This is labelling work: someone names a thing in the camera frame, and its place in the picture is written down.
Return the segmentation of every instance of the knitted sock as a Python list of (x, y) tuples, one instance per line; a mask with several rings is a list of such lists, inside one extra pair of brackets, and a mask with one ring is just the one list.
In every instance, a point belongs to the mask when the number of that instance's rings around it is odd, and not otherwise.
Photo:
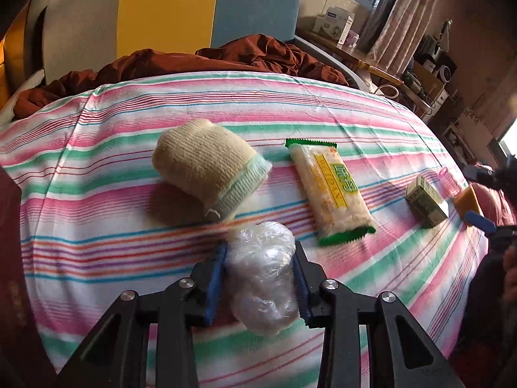
[(153, 166), (167, 182), (198, 198), (223, 220), (266, 179), (271, 163), (231, 131), (195, 119), (162, 133)]

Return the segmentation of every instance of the striped bedsheet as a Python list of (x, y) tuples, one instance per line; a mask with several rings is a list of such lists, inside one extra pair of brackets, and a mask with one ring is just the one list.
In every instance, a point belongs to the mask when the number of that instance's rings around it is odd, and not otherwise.
[[(453, 208), (433, 229), (423, 229), (408, 209), (404, 190), (419, 173), (436, 183), (436, 173), (448, 166), (466, 185), (427, 126), (401, 105), (337, 85), (202, 72), (101, 86), (48, 105), (0, 137), (2, 166), (23, 190), (24, 272), (57, 370), (118, 294), (163, 290), (206, 258), (227, 229), (175, 221), (187, 215), (188, 203), (176, 202), (177, 191), (151, 165), (160, 133), (194, 118), (225, 126), (273, 163), (236, 224), (285, 224), (329, 277), (364, 294), (392, 290), (450, 353), (487, 241), (466, 229)], [(316, 248), (287, 137), (338, 143), (374, 217), (375, 235)], [(275, 338), (254, 336), (239, 323), (197, 331), (200, 386), (315, 386), (322, 342), (322, 331), (306, 329), (302, 320)], [(155, 343), (152, 331), (150, 385)], [(366, 384), (366, 350), (362, 372)]]

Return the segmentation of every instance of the yellow wall panel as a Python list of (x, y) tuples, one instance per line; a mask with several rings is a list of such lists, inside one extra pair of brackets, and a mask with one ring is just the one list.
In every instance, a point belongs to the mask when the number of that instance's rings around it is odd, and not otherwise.
[(119, 0), (117, 57), (138, 49), (193, 54), (210, 46), (216, 0)]
[(4, 67), (13, 93), (25, 82), (24, 40), (28, 6), (26, 4), (20, 10), (4, 37)]
[(9, 86), (7, 85), (7, 77), (5, 75), (4, 64), (0, 64), (0, 111), (7, 103), (11, 94), (9, 92)]

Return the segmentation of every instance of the pink bottle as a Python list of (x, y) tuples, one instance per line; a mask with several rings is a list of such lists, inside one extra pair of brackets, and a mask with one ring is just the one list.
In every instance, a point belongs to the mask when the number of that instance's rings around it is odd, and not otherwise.
[(451, 172), (449, 172), (449, 169), (447, 167), (443, 167), (440, 169), (440, 172), (438, 172), (438, 178), (441, 189), (440, 195), (444, 199), (454, 197), (454, 195), (461, 192), (462, 188), (456, 182), (456, 180), (452, 176)]

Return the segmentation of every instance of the person's hand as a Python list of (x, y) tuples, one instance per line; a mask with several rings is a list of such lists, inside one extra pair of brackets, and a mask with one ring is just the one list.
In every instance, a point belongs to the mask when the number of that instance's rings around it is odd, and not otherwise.
[(508, 248), (502, 259), (502, 266), (505, 269), (505, 286), (502, 300), (505, 304), (517, 303), (517, 250), (514, 246)]

